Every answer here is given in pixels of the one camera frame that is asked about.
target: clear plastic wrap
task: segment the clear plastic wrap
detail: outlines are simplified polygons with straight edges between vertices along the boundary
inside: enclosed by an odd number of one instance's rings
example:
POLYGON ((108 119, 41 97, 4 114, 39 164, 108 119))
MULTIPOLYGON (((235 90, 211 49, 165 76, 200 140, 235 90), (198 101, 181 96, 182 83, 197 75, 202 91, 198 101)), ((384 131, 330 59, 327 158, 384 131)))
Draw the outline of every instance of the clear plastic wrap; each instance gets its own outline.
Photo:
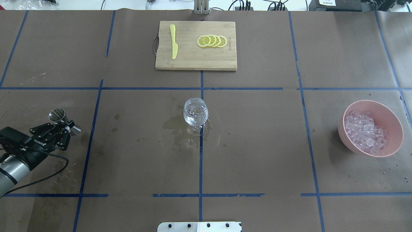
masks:
POLYGON ((55 4, 45 0, 17 0, 17 9, 54 10, 55 4))

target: glass of water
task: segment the glass of water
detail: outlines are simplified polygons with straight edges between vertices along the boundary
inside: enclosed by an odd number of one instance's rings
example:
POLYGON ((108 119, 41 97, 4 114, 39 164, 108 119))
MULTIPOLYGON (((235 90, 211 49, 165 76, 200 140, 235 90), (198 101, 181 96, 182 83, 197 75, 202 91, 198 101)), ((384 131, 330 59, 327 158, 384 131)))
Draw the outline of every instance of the glass of water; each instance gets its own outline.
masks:
POLYGON ((195 137, 203 135, 206 129, 206 121, 209 116, 205 102, 198 97, 186 101, 183 109, 183 117, 189 124, 188 132, 195 137))

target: bowl rim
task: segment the bowl rim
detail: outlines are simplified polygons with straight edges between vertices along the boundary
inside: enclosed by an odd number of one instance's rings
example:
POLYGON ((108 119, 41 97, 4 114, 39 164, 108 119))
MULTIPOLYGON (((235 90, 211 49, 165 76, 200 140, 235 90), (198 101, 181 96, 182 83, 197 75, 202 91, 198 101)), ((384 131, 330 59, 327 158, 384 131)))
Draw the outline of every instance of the bowl rim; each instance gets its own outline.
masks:
POLYGON ((366 155, 369 155, 369 156, 373 156, 373 157, 383 158, 383 157, 388 157, 388 156, 391 156, 391 155, 395 154, 395 153, 398 152, 399 149, 402 147, 403 139, 404 139, 403 126, 402 126, 402 124, 400 123, 400 120, 399 120, 398 116, 396 116, 396 114, 395 114, 391 109, 389 109, 387 106, 385 106, 384 104, 382 104, 382 103, 380 103, 380 102, 376 102, 376 101, 372 101, 372 100, 359 100, 359 101, 356 101, 356 102, 350 104, 350 105, 346 108, 346 110, 343 112, 342 124, 343 124, 343 130, 344 130, 344 132, 345 132, 346 138, 349 139, 349 142, 356 148, 356 150, 358 150, 359 152, 361 152, 361 153, 363 153, 363 154, 366 154, 366 155), (346 128, 345 128, 345 115, 346 115, 346 112, 348 111, 348 109, 349 109, 352 105, 354 105, 354 104, 356 104, 356 103, 358 103, 358 102, 374 102, 374 103, 380 104, 380 105, 382 105, 383 107, 387 108, 387 109, 395 116, 395 118, 398 120, 398 123, 399 123, 399 125, 400 125, 400 129, 402 130, 402 142, 400 143, 400 146, 399 146, 399 148, 398 148, 396 151, 394 151, 393 153, 390 153, 390 154, 388 154, 388 155, 385 155, 385 156, 376 156, 376 155, 372 155, 372 154, 369 154, 369 153, 366 153, 366 152, 362 151, 361 149, 359 149, 359 148, 352 142, 352 140, 349 138, 348 134, 346 133, 346 128))

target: knife handle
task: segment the knife handle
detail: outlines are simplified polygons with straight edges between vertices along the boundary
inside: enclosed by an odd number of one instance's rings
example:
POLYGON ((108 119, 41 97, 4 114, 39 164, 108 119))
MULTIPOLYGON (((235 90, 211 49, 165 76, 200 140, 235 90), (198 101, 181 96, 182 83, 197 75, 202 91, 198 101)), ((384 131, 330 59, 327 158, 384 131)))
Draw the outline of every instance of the knife handle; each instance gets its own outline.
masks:
POLYGON ((175 43, 176 27, 174 24, 170 24, 170 34, 172 35, 172 42, 175 43))

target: ice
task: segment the ice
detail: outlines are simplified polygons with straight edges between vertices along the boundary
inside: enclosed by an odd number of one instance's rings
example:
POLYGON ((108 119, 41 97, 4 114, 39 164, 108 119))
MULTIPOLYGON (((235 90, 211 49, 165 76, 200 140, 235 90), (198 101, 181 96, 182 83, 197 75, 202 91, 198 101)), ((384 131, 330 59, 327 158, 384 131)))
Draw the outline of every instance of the ice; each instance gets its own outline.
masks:
POLYGON ((368 154, 376 155, 386 145, 386 131, 375 125, 370 112, 350 112, 345 120, 345 130, 349 139, 368 154))

